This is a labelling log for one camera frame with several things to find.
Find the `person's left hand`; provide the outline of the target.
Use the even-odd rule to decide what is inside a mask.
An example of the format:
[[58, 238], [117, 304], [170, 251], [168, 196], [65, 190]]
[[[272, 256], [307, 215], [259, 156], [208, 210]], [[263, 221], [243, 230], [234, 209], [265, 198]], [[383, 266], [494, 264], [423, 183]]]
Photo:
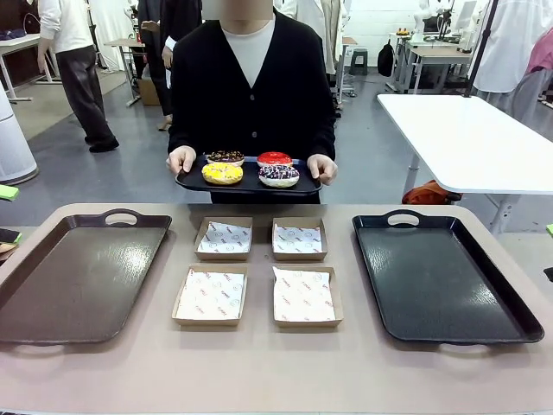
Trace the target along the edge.
[[307, 160], [307, 166], [313, 179], [325, 186], [332, 184], [338, 174], [338, 166], [329, 156], [314, 154]]

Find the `person's right hand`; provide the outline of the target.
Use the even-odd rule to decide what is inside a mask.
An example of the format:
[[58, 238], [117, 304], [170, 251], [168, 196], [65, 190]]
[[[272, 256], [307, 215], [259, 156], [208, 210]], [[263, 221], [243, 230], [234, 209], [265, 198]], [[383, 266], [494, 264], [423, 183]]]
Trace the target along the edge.
[[192, 147], [182, 145], [168, 154], [166, 164], [174, 176], [180, 173], [189, 173], [196, 159], [196, 152]]

